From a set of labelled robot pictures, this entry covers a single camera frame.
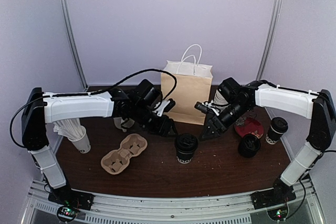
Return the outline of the black cup lid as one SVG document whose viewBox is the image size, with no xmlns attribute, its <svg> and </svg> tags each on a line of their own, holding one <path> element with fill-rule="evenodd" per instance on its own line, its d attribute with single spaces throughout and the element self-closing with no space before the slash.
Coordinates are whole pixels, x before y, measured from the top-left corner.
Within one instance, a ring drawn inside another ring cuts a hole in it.
<svg viewBox="0 0 336 224">
<path fill-rule="evenodd" d="M 271 120 L 270 127 L 275 132 L 285 133 L 288 130 L 288 122 L 284 118 L 274 117 Z"/>
<path fill-rule="evenodd" d="M 195 152 L 198 148 L 198 139 L 196 136 L 184 133 L 175 138 L 175 148 L 184 153 Z"/>
</svg>

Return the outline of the stack of paper cups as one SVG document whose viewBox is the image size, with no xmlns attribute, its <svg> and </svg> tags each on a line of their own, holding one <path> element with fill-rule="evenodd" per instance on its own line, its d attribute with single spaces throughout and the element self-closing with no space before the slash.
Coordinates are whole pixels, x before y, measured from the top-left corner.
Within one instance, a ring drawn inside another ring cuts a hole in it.
<svg viewBox="0 0 336 224">
<path fill-rule="evenodd" d="M 224 107 L 228 105 L 227 100 L 221 95 L 219 90 L 216 90 L 213 97 L 213 105 L 217 107 Z"/>
</svg>

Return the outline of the stack of black lids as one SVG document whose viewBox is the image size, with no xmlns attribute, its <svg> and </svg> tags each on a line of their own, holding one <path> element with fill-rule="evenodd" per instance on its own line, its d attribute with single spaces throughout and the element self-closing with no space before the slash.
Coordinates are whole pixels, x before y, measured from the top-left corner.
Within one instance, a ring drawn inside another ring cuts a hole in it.
<svg viewBox="0 0 336 224">
<path fill-rule="evenodd" d="M 238 153 L 245 158 L 254 157 L 261 148 L 261 142 L 253 134 L 246 134 L 238 145 Z"/>
</svg>

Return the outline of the clear glass pitcher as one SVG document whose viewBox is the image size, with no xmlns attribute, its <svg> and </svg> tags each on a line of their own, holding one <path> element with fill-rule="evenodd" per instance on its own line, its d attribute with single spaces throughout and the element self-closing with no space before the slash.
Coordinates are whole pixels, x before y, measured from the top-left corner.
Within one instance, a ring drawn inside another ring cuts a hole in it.
<svg viewBox="0 0 336 224">
<path fill-rule="evenodd" d="M 122 130 L 124 133 L 135 124 L 132 119 L 123 119 L 122 117 L 114 118 L 113 121 L 116 128 Z"/>
</svg>

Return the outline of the black paper coffee cup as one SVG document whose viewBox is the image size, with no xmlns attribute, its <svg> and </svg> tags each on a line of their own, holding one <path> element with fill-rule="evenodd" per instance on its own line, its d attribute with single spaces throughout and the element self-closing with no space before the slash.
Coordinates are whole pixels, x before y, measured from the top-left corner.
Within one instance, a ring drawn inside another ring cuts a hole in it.
<svg viewBox="0 0 336 224">
<path fill-rule="evenodd" d="M 195 150 L 182 151 L 176 150 L 176 159 L 181 164 L 188 164 L 192 161 L 195 154 Z"/>
<path fill-rule="evenodd" d="M 266 142 L 270 145 L 275 145 L 278 141 L 280 141 L 285 132 L 286 131 L 277 131 L 270 126 L 266 134 Z"/>
</svg>

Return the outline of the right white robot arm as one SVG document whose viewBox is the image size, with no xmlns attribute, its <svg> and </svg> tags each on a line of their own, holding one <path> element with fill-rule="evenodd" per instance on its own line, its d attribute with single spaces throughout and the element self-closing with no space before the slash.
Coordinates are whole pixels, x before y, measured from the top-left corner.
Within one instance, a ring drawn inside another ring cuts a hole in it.
<svg viewBox="0 0 336 224">
<path fill-rule="evenodd" d="M 290 187 L 331 145 L 335 135 L 335 107 L 331 93 L 325 89 L 314 93 L 284 88 L 267 80 L 240 85 L 232 77 L 223 80 L 217 90 L 227 101 L 222 111 L 219 105 L 212 103 L 197 102 L 194 106 L 211 115 L 199 136 L 201 141 L 220 137 L 240 116 L 256 106 L 290 112 L 311 121 L 304 146 L 275 180 L 274 188 L 269 192 L 272 203 L 281 203 L 289 196 Z"/>
</svg>

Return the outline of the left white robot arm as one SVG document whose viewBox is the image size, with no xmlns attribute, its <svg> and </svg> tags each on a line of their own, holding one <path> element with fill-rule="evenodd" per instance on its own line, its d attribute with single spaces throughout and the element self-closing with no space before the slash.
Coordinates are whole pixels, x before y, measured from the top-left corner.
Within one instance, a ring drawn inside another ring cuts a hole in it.
<svg viewBox="0 0 336 224">
<path fill-rule="evenodd" d="M 78 196 L 49 146 L 46 124 L 81 118 L 123 118 L 133 120 L 151 134 L 173 137 L 177 130 L 165 112 L 174 106 L 175 101 L 164 100 L 161 91 L 147 79 L 126 91 L 115 87 L 95 92 L 50 93 L 34 88 L 23 107 L 22 144 L 37 162 L 54 197 L 71 205 Z"/>
</svg>

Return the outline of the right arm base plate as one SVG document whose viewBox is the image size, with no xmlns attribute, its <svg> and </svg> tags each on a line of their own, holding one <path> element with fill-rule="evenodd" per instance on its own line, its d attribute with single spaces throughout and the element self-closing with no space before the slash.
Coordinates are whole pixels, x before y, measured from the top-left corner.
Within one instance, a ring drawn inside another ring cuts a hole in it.
<svg viewBox="0 0 336 224">
<path fill-rule="evenodd" d="M 296 199 L 296 194 L 292 187 L 286 193 L 283 193 L 279 188 L 272 188 L 256 191 L 250 196 L 255 210 L 285 204 L 288 201 Z"/>
</svg>

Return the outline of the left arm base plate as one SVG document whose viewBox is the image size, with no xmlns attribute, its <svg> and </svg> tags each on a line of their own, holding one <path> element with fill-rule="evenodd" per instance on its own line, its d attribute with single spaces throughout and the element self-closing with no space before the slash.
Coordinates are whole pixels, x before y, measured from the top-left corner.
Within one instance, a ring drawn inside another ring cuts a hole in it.
<svg viewBox="0 0 336 224">
<path fill-rule="evenodd" d="M 51 189 L 48 200 L 72 209 L 90 210 L 94 195 L 72 190 L 71 188 Z"/>
</svg>

